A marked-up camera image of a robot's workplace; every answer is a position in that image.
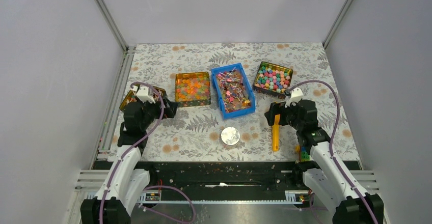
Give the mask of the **yellow plastic scoop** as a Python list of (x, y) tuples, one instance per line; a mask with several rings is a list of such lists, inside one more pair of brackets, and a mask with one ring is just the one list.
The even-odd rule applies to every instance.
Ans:
[(272, 126), (272, 150), (274, 152), (280, 149), (280, 115), (275, 115), (274, 124)]

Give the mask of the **blue plastic candy bin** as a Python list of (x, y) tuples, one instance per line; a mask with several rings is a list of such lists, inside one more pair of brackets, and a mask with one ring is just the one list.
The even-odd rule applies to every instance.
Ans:
[(255, 96), (242, 64), (211, 69), (211, 81), (224, 120), (255, 112)]

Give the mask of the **white round jar lid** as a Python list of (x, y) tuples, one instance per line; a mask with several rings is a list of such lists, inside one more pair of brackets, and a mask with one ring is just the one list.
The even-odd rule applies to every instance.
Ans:
[(238, 129), (236, 129), (234, 127), (226, 127), (221, 132), (221, 138), (222, 137), (228, 137), (228, 138), (239, 137), (240, 138), (240, 132), (238, 131)]

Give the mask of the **clear glass jar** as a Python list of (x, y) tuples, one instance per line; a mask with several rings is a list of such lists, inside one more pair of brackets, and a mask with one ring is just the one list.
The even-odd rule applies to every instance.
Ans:
[(236, 148), (239, 145), (240, 138), (239, 137), (222, 137), (221, 138), (222, 145), (227, 149)]

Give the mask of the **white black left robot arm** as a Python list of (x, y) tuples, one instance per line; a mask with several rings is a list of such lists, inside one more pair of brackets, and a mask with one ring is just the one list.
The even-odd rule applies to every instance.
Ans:
[(123, 110), (118, 151), (109, 174), (95, 197), (84, 200), (80, 207), (82, 223), (130, 223), (131, 213), (144, 188), (157, 185), (157, 173), (136, 169), (147, 144), (149, 126), (173, 118), (177, 102), (162, 98), (155, 103), (136, 100)]

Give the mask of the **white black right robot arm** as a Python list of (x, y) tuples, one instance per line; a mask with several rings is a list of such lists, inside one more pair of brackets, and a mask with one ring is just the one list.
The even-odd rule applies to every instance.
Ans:
[(264, 116), (270, 126), (289, 125), (296, 130), (300, 146), (312, 159), (294, 166), (293, 185), (312, 190), (332, 213), (332, 223), (384, 222), (381, 197), (370, 194), (359, 184), (337, 153), (331, 150), (331, 138), (318, 124), (315, 102), (273, 102)]

